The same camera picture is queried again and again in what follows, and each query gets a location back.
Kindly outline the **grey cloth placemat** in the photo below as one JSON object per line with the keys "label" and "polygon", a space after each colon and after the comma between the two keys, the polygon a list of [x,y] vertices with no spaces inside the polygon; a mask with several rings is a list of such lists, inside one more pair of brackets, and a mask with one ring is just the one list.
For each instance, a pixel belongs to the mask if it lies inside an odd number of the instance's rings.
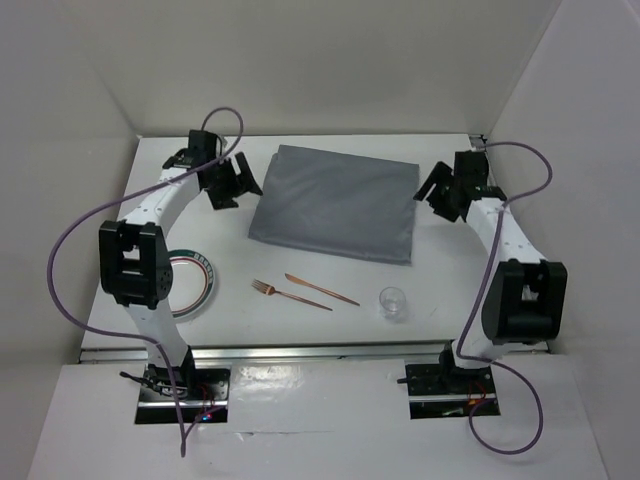
{"label": "grey cloth placemat", "polygon": [[272,156],[249,238],[274,246],[406,266],[419,167],[282,145]]}

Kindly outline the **clear glass cup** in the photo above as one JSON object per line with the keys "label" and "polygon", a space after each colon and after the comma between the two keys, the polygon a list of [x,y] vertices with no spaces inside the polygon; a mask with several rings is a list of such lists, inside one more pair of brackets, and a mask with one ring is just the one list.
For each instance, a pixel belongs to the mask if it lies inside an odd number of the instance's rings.
{"label": "clear glass cup", "polygon": [[379,294],[380,315],[392,322],[400,322],[405,318],[407,300],[404,292],[393,286],[383,289]]}

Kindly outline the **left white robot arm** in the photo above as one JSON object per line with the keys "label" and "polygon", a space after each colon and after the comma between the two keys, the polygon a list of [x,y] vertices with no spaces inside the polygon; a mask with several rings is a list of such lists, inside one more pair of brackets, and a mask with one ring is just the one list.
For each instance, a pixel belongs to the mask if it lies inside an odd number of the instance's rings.
{"label": "left white robot arm", "polygon": [[168,296],[173,270],[165,237],[185,208],[206,192],[215,210],[236,208],[246,193],[261,195],[244,153],[223,153],[226,142],[204,130],[163,165],[156,189],[129,214],[99,229],[100,279],[144,338],[150,381],[176,399],[196,390],[190,346],[180,335]]}

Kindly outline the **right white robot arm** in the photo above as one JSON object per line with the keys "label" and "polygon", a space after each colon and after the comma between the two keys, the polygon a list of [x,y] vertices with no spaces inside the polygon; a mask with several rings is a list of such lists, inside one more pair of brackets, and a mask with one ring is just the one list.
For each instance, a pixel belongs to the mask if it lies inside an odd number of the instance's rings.
{"label": "right white robot arm", "polygon": [[512,215],[512,199],[488,179],[487,156],[462,151],[453,165],[437,163],[414,196],[436,215],[462,220],[488,253],[469,318],[439,355],[436,379],[448,392],[482,379],[516,347],[556,339],[561,328],[568,271],[533,246]]}

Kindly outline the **white plate green red rim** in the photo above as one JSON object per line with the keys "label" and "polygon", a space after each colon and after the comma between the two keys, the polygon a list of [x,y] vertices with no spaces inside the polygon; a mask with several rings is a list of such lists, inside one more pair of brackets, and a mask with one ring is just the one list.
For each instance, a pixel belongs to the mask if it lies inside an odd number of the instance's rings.
{"label": "white plate green red rim", "polygon": [[202,253],[190,249],[169,252],[173,283],[169,305],[177,324],[193,321],[215,296],[216,270]]}

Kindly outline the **copper fork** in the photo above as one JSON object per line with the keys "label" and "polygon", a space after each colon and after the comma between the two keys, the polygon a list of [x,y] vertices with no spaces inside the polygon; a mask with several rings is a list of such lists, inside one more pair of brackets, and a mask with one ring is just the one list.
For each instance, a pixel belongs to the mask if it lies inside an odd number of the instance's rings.
{"label": "copper fork", "polygon": [[264,294],[266,296],[281,296],[305,305],[309,305],[312,306],[314,308],[318,308],[318,309],[322,309],[325,311],[331,311],[330,307],[327,307],[325,305],[322,305],[320,303],[314,302],[312,300],[291,294],[291,293],[287,293],[287,292],[283,292],[280,290],[277,290],[274,286],[267,284],[265,282],[262,282],[260,280],[254,279],[251,282],[251,286],[258,292],[260,292],[261,294]]}

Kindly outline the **copper knife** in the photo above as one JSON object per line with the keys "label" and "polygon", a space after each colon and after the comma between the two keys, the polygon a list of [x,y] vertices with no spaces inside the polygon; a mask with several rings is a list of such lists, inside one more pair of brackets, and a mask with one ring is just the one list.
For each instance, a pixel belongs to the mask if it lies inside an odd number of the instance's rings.
{"label": "copper knife", "polygon": [[361,306],[361,304],[359,302],[357,302],[357,301],[355,301],[355,300],[353,300],[353,299],[351,299],[349,297],[341,295],[341,294],[339,294],[337,292],[334,292],[332,290],[323,288],[321,286],[312,284],[312,283],[310,283],[310,282],[308,282],[306,280],[303,280],[303,279],[301,279],[301,278],[299,278],[297,276],[294,276],[292,274],[285,273],[284,276],[288,281],[290,281],[290,282],[292,282],[294,284],[297,284],[297,285],[300,285],[300,286],[304,286],[304,287],[316,290],[316,291],[318,291],[320,293],[323,293],[324,295],[331,296],[332,298],[335,298],[337,300],[343,301],[343,302],[348,303],[350,305]]}

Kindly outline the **aluminium front rail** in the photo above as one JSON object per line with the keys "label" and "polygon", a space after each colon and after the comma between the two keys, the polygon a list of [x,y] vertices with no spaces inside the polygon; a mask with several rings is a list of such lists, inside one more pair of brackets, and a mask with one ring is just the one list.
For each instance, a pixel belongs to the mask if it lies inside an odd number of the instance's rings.
{"label": "aluminium front rail", "polygon": [[[281,346],[192,347],[197,362],[232,363],[235,361],[315,361],[343,359],[382,359],[391,357],[435,357],[444,349],[444,342],[392,342],[358,344],[308,344]],[[144,362],[143,348],[82,349],[80,364]]]}

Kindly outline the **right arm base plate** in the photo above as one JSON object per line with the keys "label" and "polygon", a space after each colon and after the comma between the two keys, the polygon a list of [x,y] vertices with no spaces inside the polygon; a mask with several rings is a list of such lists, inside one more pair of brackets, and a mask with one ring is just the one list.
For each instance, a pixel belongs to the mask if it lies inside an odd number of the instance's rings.
{"label": "right arm base plate", "polygon": [[412,420],[500,416],[491,369],[486,367],[462,377],[447,377],[436,363],[406,364],[396,380],[406,388]]}

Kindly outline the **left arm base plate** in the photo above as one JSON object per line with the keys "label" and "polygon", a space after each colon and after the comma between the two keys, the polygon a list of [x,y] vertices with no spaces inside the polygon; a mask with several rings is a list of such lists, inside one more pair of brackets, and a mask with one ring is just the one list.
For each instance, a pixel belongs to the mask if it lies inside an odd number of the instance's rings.
{"label": "left arm base plate", "polygon": [[[131,376],[131,379],[140,386],[134,420],[136,425],[178,423],[172,391],[167,381],[153,380],[148,370],[142,375]],[[178,385],[184,423],[226,423],[230,380],[230,368],[203,368],[196,371],[195,385],[191,389]]]}

